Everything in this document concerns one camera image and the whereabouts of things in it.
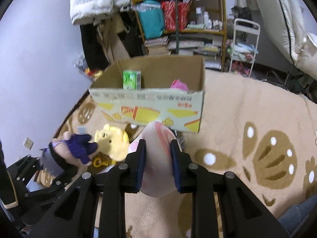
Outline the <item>person left hand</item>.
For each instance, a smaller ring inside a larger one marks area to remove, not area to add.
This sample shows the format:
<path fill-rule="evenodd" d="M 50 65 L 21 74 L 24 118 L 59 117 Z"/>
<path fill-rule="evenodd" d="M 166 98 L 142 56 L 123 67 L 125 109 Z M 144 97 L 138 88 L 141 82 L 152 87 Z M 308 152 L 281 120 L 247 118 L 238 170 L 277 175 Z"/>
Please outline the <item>person left hand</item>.
<path fill-rule="evenodd" d="M 81 167 L 83 164 L 81 163 L 80 159 L 75 158 L 71 151 L 69 150 L 66 140 L 71 138 L 72 134 L 69 131 L 63 133 L 62 139 L 59 140 L 57 138 L 52 139 L 52 145 L 55 152 L 62 157 L 67 163 Z"/>

